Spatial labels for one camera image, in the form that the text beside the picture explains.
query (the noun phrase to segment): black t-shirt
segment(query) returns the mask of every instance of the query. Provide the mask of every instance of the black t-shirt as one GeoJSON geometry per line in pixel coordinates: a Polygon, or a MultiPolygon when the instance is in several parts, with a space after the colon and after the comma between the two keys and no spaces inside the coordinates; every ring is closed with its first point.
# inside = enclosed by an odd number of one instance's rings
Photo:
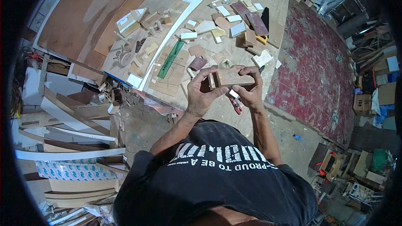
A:
{"type": "Polygon", "coordinates": [[[228,124],[197,123],[169,159],[134,156],[114,203],[118,225],[185,225],[218,206],[284,225],[305,225],[317,212],[308,182],[228,124]]]}

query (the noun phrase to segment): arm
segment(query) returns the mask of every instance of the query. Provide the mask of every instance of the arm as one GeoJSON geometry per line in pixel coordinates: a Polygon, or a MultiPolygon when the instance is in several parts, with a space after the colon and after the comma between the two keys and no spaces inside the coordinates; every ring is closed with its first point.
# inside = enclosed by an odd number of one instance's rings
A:
{"type": "Polygon", "coordinates": [[[278,143],[268,124],[265,115],[263,101],[261,99],[263,90],[263,80],[257,67],[232,66],[232,68],[241,69],[240,75],[250,74],[255,84],[248,91],[241,86],[234,85],[233,90],[238,93],[241,101],[250,109],[251,120],[253,122],[254,145],[275,166],[282,165],[281,154],[278,143]]]}
{"type": "Polygon", "coordinates": [[[186,138],[194,124],[208,112],[211,103],[216,98],[229,91],[227,87],[222,87],[216,88],[208,93],[201,92],[202,85],[205,83],[208,84],[208,80],[204,82],[205,77],[207,77],[209,73],[216,71],[216,68],[204,68],[200,70],[197,76],[188,84],[188,106],[186,111],[173,128],[153,144],[149,151],[150,153],[156,156],[186,138]]]}

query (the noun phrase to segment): plastic water bottle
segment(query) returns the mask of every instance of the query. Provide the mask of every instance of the plastic water bottle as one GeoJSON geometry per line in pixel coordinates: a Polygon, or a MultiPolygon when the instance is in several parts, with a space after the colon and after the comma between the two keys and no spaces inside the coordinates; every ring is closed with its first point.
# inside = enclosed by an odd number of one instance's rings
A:
{"type": "Polygon", "coordinates": [[[304,141],[304,139],[301,138],[300,135],[297,135],[297,134],[294,134],[294,135],[293,135],[293,138],[294,138],[295,140],[304,141]]]}

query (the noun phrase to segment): yellow tool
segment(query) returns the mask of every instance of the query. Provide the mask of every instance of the yellow tool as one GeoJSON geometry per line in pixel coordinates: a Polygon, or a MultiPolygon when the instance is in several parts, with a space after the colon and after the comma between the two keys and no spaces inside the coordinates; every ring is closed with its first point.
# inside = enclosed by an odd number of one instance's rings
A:
{"type": "Polygon", "coordinates": [[[268,36],[255,36],[255,38],[264,45],[267,44],[268,36]]]}

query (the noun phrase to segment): workshop floor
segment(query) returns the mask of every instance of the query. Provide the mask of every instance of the workshop floor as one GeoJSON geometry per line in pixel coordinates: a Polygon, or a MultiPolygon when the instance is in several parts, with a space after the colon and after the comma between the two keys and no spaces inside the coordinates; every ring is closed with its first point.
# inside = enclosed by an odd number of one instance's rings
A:
{"type": "Polygon", "coordinates": [[[289,0],[279,60],[282,66],[274,72],[265,102],[347,147],[354,121],[353,85],[341,38],[322,16],[289,0]]]}
{"type": "MultiPolygon", "coordinates": [[[[266,115],[273,122],[269,124],[278,141],[283,162],[293,168],[295,173],[311,182],[312,178],[307,172],[308,164],[318,143],[323,142],[322,137],[297,121],[289,122],[268,111],[266,115]],[[300,135],[304,141],[294,140],[293,134],[300,135]]],[[[135,153],[140,150],[148,151],[153,143],[170,129],[167,116],[162,116],[153,108],[145,106],[142,99],[132,107],[124,103],[121,116],[124,132],[121,131],[120,134],[127,148],[125,155],[129,164],[133,163],[135,153]]]]}

